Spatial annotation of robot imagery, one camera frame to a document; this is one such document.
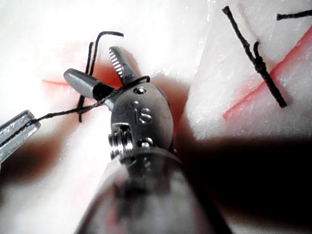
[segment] metal forceps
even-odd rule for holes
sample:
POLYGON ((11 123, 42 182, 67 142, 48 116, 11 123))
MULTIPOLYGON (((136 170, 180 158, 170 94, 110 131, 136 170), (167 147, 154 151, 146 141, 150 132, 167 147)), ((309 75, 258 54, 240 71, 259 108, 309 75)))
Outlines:
MULTIPOLYGON (((0 126, 0 144, 5 142, 11 135, 13 135, 18 129, 20 129, 28 121, 34 119, 34 115, 26 110, 19 113, 17 116, 7 121, 0 126)), ((39 128, 41 124, 39 122, 32 124, 25 128, 9 142, 0 146, 0 169, 1 164, 15 151, 17 150, 28 138, 30 138, 39 128)))

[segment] silver metal instrument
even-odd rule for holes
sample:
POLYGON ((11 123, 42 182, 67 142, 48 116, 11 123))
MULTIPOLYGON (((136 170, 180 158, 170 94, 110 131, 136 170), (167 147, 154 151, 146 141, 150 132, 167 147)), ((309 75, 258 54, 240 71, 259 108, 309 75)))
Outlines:
MULTIPOLYGON (((34 119, 34 115, 26 110, 0 126, 0 145, 11 137, 28 121, 34 119)), ((0 169, 1 164, 17 150, 28 138, 30 138, 40 128, 40 123, 35 123, 12 138, 9 142, 0 146, 0 169)))

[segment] red incision line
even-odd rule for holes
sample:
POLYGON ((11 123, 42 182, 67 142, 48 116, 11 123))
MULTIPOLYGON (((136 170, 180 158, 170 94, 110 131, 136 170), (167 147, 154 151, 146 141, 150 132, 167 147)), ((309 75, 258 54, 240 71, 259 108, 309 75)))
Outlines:
MULTIPOLYGON (((304 34, 304 36, 297 42, 297 44, 294 46, 293 49, 290 50, 290 52, 285 56, 285 58, 279 62, 270 72, 270 76, 272 80, 276 80, 276 77, 281 73, 281 71, 288 67, 291 64, 291 61, 298 57, 299 53, 301 52, 301 47, 304 46, 306 41, 309 41, 309 39, 312 37, 312 26, 307 30, 307 32, 304 34)), ((254 90, 252 90, 250 93, 248 93, 245 97, 243 97, 237 104, 232 106, 230 109, 228 109, 226 112, 222 114, 223 118, 225 120, 228 119, 228 116, 231 112, 239 109, 242 105, 246 104, 248 101, 251 100, 250 97, 255 96, 259 94, 264 88, 266 88, 267 85, 263 81, 258 87, 256 87, 254 90)))
POLYGON ((47 84, 57 85, 57 86, 69 86, 65 82, 56 82, 56 81, 50 81, 50 80, 45 80, 45 79, 43 79, 42 82, 47 83, 47 84))

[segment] black suture thread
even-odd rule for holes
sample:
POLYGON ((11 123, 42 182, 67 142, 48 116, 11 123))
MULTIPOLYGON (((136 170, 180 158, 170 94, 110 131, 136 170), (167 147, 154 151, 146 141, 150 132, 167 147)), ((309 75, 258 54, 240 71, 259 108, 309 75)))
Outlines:
POLYGON ((284 19, 296 19, 296 18, 301 18, 301 17, 307 17, 307 16, 312 16, 312 10, 308 10, 308 11, 302 11, 302 12, 298 12, 295 14, 277 14, 276 16, 276 20, 284 20, 284 19))
MULTIPOLYGON (((96 44, 95 44, 95 47, 94 47, 94 54, 93 54, 93 57, 92 57, 92 64, 91 64, 90 73, 89 73, 89 75, 91 75, 91 76, 93 75, 94 65, 95 65, 95 62, 96 62, 96 59, 97 59, 98 42, 99 42, 99 40, 101 39, 101 37, 103 35, 113 35, 113 36, 123 37, 123 33, 120 33, 120 32, 103 31, 103 32, 99 33, 99 35, 97 36, 97 39, 96 39, 96 44)), ((91 60, 91 50, 92 50, 92 46, 89 45, 89 55, 88 55, 88 63, 87 63, 87 67, 86 67, 86 73, 88 73, 88 71, 89 71, 89 65, 90 65, 90 60, 91 60)), ((83 106, 84 99, 85 99, 84 96, 80 95, 77 107, 82 107, 83 106)), ((82 123, 82 115, 81 114, 79 114, 79 118, 78 119, 79 119, 79 122, 82 123)))
POLYGON ((30 121, 28 121, 27 123, 25 123, 22 127, 20 127, 18 130, 16 130, 10 137, 8 137, 4 142, 0 143, 0 148, 2 146, 4 146, 5 144, 7 144, 9 141, 11 141, 16 135, 18 135, 19 133, 21 133, 23 130, 25 130, 27 127, 38 123, 44 119, 48 119, 48 118, 53 118, 56 116, 63 116, 63 115, 68 115, 71 113, 78 113, 78 114, 84 114, 88 111, 91 111, 94 108, 97 108, 99 106, 102 106, 105 101, 107 99, 109 99, 110 97, 112 97, 115 94, 121 93, 124 89, 127 89, 128 87, 135 85, 139 82, 141 82, 142 80, 146 80, 146 82, 150 82, 150 78, 145 76, 145 77, 141 77, 139 79, 136 79, 128 84, 126 84, 125 86, 122 86, 119 89, 115 89, 113 92, 111 92, 107 97, 103 98, 102 100, 98 101, 97 103, 90 105, 90 106, 85 106, 85 107, 81 107, 81 108, 75 108, 75 109, 71 109, 68 111, 61 111, 61 112, 54 112, 54 113, 48 113, 40 118, 35 118, 35 119, 31 119, 30 121))
POLYGON ((264 81, 266 82, 269 91, 271 92, 271 94, 273 95, 273 97, 276 99, 276 101, 278 102, 279 106, 281 108, 284 108, 287 106, 286 102, 284 101, 279 89, 276 87, 276 85, 274 84, 270 74, 267 71, 266 68, 266 64, 263 61, 262 57, 260 56, 259 52, 258 52, 258 45, 259 42, 257 41, 254 45, 253 45, 253 52, 255 57, 253 56, 253 54, 250 51, 250 44, 246 41, 246 39, 243 37, 243 35, 241 34, 240 30, 238 29, 237 23, 235 22, 233 15, 230 11, 229 6, 226 6, 224 9, 222 9, 223 13, 229 18, 231 25, 238 37, 238 39, 240 40, 240 42, 242 43, 245 52, 248 56, 248 58, 250 59, 250 61, 253 63, 255 70, 262 76, 262 78, 264 79, 264 81))
POLYGON ((104 32, 100 32, 99 35, 97 36, 96 39, 96 45, 94 48, 94 54, 93 54, 93 58, 92 58, 92 63, 91 63, 91 68, 90 68, 90 74, 92 76, 93 74, 93 70, 94 70, 94 64, 96 62, 96 58, 97 58, 97 53, 98 53, 98 42, 101 39, 101 37, 103 35, 114 35, 114 36, 118 36, 118 37, 123 37, 123 33, 120 32, 113 32, 113 31, 104 31, 104 32))
MULTIPOLYGON (((86 65, 86 71, 85 71, 86 74, 88 74, 88 72, 89 72, 90 61, 91 61, 91 53, 92 53, 92 46, 93 46, 93 41, 89 43, 88 59, 87 59, 87 65, 86 65)), ((79 101, 78 101, 78 104, 77 104, 77 108, 83 107, 84 99, 85 99, 85 97, 83 95, 80 95, 79 101)), ((79 114, 78 119, 79 119, 79 123, 82 123, 82 115, 81 114, 79 114)))

